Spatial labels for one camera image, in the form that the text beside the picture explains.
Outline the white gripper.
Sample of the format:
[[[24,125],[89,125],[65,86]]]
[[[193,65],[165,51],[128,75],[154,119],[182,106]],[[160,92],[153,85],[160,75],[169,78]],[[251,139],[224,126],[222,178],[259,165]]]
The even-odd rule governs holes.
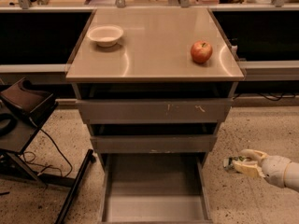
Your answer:
[[[282,189],[289,187],[287,173],[292,163],[289,158],[268,156],[255,149],[243,149],[240,154],[252,161],[234,161],[233,166],[239,173],[252,178],[264,177],[267,183]]]

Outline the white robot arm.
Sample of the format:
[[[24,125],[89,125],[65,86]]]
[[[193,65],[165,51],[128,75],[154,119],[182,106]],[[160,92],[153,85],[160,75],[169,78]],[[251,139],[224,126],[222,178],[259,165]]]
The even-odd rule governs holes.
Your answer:
[[[249,177],[263,178],[268,184],[299,192],[299,163],[260,150],[243,149],[233,158],[233,167]]]

